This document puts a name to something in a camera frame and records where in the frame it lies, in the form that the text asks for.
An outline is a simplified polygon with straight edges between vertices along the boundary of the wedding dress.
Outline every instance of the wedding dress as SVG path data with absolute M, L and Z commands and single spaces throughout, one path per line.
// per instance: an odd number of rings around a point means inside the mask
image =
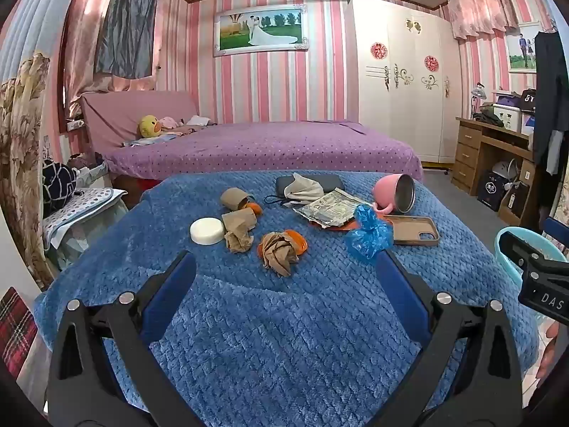
M 291 43 L 298 43 L 298 37 L 271 35 L 256 25 L 252 30 L 251 41 L 249 43 L 255 47 L 263 45 L 289 45 Z

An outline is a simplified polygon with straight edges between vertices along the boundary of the mug handle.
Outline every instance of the mug handle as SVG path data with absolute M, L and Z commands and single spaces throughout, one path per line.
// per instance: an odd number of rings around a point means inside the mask
M 393 204 L 389 204 L 388 206 L 386 206 L 386 208 L 379 209 L 377 203 L 376 202 L 373 203 L 373 210 L 377 215 L 389 215 L 393 211 L 393 208 L 394 208 Z

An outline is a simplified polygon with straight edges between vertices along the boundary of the wall outlet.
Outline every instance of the wall outlet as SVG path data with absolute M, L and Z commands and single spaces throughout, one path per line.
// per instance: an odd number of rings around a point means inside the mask
M 67 131 L 73 131 L 84 126 L 85 126 L 84 120 L 74 120 L 71 122 L 67 122 Z

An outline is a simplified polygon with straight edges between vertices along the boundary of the white wardrobe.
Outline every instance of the white wardrobe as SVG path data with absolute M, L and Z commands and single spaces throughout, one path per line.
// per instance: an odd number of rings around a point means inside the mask
M 454 162 L 462 86 L 451 24 L 383 0 L 351 0 L 345 27 L 348 116 L 409 144 L 423 162 Z

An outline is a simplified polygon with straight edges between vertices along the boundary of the metal screw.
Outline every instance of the metal screw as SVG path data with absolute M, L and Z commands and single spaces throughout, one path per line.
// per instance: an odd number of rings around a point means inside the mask
M 499 300 L 491 300 L 490 308 L 494 311 L 502 311 L 502 303 Z
M 123 305 L 128 305 L 133 300 L 134 300 L 134 294 L 132 292 L 123 292 L 121 295 L 118 296 L 118 301 L 121 302 Z
M 73 300 L 70 300 L 67 303 L 67 309 L 69 311 L 75 311 L 79 308 L 79 305 L 81 305 L 81 302 L 79 300 L 77 300 L 76 298 L 74 298 Z
M 436 295 L 436 300 L 443 305 L 448 305 L 452 302 L 452 297 L 448 292 L 439 292 Z

